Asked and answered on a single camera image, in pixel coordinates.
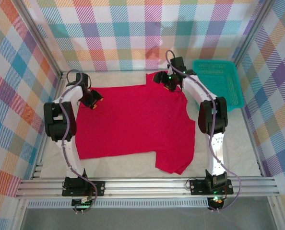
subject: metal grate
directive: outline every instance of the metal grate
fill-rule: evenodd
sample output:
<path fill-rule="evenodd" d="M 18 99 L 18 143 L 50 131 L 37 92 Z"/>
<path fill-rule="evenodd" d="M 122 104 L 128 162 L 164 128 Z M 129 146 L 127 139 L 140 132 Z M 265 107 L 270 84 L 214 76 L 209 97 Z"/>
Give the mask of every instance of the metal grate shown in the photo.
<path fill-rule="evenodd" d="M 97 199 L 95 208 L 208 207 L 207 198 Z M 29 200 L 27 208 L 73 208 L 71 199 Z"/>

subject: teal basket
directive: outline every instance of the teal basket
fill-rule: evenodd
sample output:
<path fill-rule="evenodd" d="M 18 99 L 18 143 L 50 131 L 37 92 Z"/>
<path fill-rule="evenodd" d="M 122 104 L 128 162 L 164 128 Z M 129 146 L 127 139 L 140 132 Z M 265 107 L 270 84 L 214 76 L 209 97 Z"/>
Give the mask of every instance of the teal basket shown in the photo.
<path fill-rule="evenodd" d="M 233 62 L 196 60 L 193 62 L 193 70 L 212 93 L 226 99 L 228 112 L 244 106 L 238 72 Z"/>

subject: red cloth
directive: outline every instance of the red cloth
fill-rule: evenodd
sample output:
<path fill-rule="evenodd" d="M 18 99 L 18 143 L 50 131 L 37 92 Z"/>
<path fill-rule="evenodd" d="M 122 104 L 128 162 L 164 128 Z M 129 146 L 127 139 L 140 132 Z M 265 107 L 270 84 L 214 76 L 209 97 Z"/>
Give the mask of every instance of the red cloth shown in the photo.
<path fill-rule="evenodd" d="M 96 88 L 103 95 L 94 110 L 77 115 L 80 159 L 156 151 L 156 168 L 181 174 L 194 154 L 195 122 L 183 93 L 169 92 L 146 76 L 146 85 Z"/>

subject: plaid fabric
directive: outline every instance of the plaid fabric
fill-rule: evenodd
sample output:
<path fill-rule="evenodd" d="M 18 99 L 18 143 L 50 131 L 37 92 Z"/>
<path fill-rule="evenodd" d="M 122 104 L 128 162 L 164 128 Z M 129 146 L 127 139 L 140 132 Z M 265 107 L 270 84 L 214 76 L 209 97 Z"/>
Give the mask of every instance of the plaid fabric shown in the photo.
<path fill-rule="evenodd" d="M 57 78 L 10 0 L 0 0 L 0 230 L 44 134 Z"/>
<path fill-rule="evenodd" d="M 185 64 L 230 60 L 263 0 L 24 0 L 60 69 L 166 68 L 172 49 Z"/>
<path fill-rule="evenodd" d="M 285 0 L 275 2 L 238 73 L 263 167 L 285 204 Z"/>

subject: checkered backdrop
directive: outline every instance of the checkered backdrop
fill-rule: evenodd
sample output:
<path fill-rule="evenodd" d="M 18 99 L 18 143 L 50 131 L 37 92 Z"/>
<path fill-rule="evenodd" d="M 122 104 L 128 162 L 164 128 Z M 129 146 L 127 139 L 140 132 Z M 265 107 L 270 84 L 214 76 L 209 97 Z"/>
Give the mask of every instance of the checkered backdrop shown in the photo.
<path fill-rule="evenodd" d="M 263 167 L 285 205 L 285 0 L 275 2 L 238 74 Z"/>
<path fill-rule="evenodd" d="M 14 214 L 44 134 L 57 78 L 10 0 L 0 0 L 0 230 Z"/>
<path fill-rule="evenodd" d="M 166 68 L 172 49 L 230 60 L 264 0 L 24 0 L 63 71 Z"/>

